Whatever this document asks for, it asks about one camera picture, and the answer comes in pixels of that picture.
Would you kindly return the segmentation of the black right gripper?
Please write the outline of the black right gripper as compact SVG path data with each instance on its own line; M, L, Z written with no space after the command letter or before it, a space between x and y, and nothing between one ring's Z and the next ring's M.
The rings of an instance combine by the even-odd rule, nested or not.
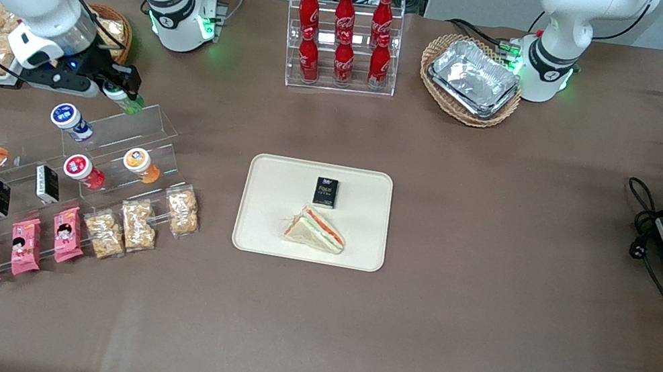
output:
M62 55L56 62L53 81L86 77L95 81L109 99L119 96L120 90L137 99L142 79L136 69L117 64L109 49L91 45L79 54Z

